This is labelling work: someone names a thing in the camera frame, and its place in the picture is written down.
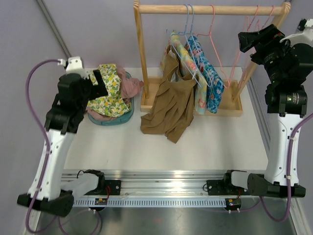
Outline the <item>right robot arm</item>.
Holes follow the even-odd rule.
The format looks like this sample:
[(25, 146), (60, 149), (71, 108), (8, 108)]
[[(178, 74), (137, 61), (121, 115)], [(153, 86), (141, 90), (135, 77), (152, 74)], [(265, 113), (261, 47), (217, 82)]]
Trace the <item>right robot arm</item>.
[(229, 170), (222, 181), (223, 191), (233, 194), (239, 188), (250, 195), (304, 197), (306, 190), (297, 176), (298, 137), (308, 120), (308, 96), (304, 82), (313, 70), (313, 22), (302, 19), (298, 31), (286, 36), (269, 25), (256, 32), (240, 32), (239, 48), (251, 48), (252, 62), (264, 66), (270, 83), (265, 100), (271, 123), (268, 165), (264, 174)]

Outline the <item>blue floral skirt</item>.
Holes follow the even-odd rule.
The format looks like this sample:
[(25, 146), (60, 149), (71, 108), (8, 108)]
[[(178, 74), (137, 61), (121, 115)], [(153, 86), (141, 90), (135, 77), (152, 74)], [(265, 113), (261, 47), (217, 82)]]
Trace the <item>blue floral skirt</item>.
[(188, 42), (190, 46), (186, 43), (185, 49), (188, 50), (191, 57), (194, 56), (198, 69), (208, 83), (206, 92), (206, 109), (209, 112), (216, 114), (222, 100), (224, 82), (206, 58), (198, 38), (195, 35), (191, 35), (188, 38)]

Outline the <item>yellow lemon print skirt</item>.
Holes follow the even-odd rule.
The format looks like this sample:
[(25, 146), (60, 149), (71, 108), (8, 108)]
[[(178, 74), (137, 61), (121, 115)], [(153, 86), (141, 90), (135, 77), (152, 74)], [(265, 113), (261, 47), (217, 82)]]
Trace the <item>yellow lemon print skirt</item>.
[(131, 103), (126, 103), (121, 95), (121, 78), (117, 74), (116, 64), (101, 64), (97, 68), (108, 91), (107, 96), (101, 96), (88, 102), (88, 108), (97, 113), (112, 118), (120, 117), (132, 109)]

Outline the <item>pink pleated skirt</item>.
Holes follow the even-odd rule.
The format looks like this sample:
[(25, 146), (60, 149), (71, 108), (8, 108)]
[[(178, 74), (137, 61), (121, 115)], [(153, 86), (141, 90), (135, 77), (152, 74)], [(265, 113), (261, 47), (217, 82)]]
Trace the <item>pink pleated skirt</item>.
[(88, 102), (86, 111), (96, 121), (112, 121), (132, 110), (131, 99), (140, 93), (144, 82), (128, 77), (116, 64), (101, 64), (97, 68), (108, 91)]

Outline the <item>brown pleated skirt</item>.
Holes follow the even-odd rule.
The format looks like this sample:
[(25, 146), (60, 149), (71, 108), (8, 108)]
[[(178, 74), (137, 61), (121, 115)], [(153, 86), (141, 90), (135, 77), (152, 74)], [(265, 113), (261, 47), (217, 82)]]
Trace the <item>brown pleated skirt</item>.
[(152, 110), (141, 117), (143, 134), (164, 134), (177, 143), (193, 121), (195, 79), (181, 75), (179, 58), (170, 46), (163, 58), (163, 77), (156, 93)]

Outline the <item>pastel floral skirt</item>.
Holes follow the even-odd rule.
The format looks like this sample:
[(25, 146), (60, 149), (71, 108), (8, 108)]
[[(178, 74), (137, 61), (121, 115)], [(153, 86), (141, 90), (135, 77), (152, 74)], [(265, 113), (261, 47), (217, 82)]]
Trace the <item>pastel floral skirt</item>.
[(206, 111), (206, 95), (207, 95), (207, 81), (201, 74), (195, 60), (189, 54), (188, 50), (185, 49), (183, 44), (179, 40), (179, 36), (175, 30), (170, 34), (168, 47), (164, 50), (163, 56), (160, 62), (160, 70), (164, 72), (166, 54), (168, 51), (177, 53), (177, 59), (180, 65), (181, 75), (192, 75), (196, 79), (196, 89), (195, 89), (195, 111), (199, 115), (204, 115)]

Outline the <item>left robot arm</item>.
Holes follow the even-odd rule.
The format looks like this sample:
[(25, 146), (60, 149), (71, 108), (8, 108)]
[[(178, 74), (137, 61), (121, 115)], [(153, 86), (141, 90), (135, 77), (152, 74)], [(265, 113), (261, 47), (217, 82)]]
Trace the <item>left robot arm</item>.
[(102, 194), (105, 191), (105, 174), (99, 170), (86, 170), (74, 181), (61, 184), (67, 154), (88, 102), (108, 94), (98, 70), (95, 75), (96, 86), (84, 69), (74, 69), (60, 77), (58, 93), (46, 114), (40, 164), (28, 192), (18, 196), (19, 205), (65, 217), (75, 199), (89, 192)]

